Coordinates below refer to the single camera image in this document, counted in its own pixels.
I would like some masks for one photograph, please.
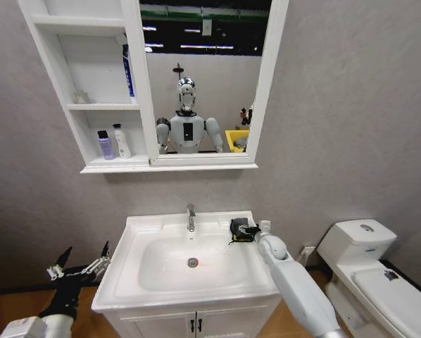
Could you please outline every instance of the bottle cap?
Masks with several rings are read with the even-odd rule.
[[[100,139],[108,139],[107,131],[105,131],[105,130],[98,130],[98,137]]]

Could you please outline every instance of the toilet seat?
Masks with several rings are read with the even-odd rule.
[[[386,268],[356,272],[352,280],[403,335],[421,338],[421,292]]]

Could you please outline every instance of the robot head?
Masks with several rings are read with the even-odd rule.
[[[177,83],[177,92],[180,95],[181,111],[192,111],[195,103],[195,82],[190,77],[183,77]]]

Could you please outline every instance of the flush button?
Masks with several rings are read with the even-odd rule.
[[[375,232],[372,227],[370,227],[370,226],[368,226],[366,224],[361,224],[360,227],[363,228],[365,231]]]

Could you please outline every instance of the ceiling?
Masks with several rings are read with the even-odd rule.
[[[261,56],[270,4],[240,0],[141,1],[147,51]],[[212,22],[208,34],[203,34],[203,19]]]

